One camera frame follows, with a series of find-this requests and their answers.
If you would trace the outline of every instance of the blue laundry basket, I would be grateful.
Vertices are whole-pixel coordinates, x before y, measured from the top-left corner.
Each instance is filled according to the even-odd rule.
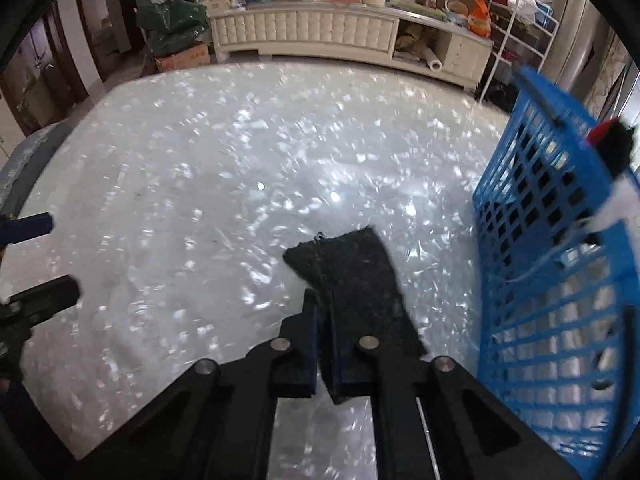
[[[640,413],[628,373],[638,362],[628,322],[640,305],[638,274],[622,222],[580,232],[612,186],[583,138],[595,120],[543,77],[518,70],[520,96],[474,193],[478,378],[593,478]]]

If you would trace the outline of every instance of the patterned curtain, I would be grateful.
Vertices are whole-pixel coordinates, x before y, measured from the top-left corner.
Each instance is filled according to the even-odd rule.
[[[611,31],[609,33],[609,48],[602,60],[600,73],[596,83],[584,100],[584,106],[593,117],[599,117],[602,107],[607,100],[609,91],[625,68],[629,53],[620,38]]]

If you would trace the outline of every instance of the white roll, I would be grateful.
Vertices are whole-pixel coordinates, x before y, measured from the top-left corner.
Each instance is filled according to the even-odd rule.
[[[431,70],[433,70],[434,72],[440,72],[442,70],[442,62],[430,48],[424,48],[424,50],[422,51],[422,58],[427,62],[429,68],[431,68]]]

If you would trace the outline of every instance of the silver rivet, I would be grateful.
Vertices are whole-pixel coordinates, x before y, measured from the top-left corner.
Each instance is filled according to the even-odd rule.
[[[286,337],[277,337],[271,341],[271,348],[273,348],[276,352],[284,352],[288,350],[291,346],[291,341],[289,341]]]
[[[200,375],[210,375],[216,369],[216,362],[211,359],[199,359],[196,361],[195,370]]]
[[[365,350],[375,350],[380,345],[380,341],[372,335],[364,335],[358,339],[358,344]]]
[[[436,357],[436,361],[434,363],[436,368],[441,372],[450,372],[453,368],[456,367],[456,362],[446,355],[441,355],[440,357]]]

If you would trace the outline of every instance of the green plastic bag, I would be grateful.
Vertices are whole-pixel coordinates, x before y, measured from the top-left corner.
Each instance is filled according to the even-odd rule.
[[[136,23],[140,28],[163,34],[182,31],[188,27],[209,28],[205,7],[184,0],[167,0],[160,4],[139,6]]]
[[[148,34],[146,40],[154,56],[163,57],[189,48],[196,42],[199,35],[208,28],[203,25],[196,25],[171,34],[152,31]]]

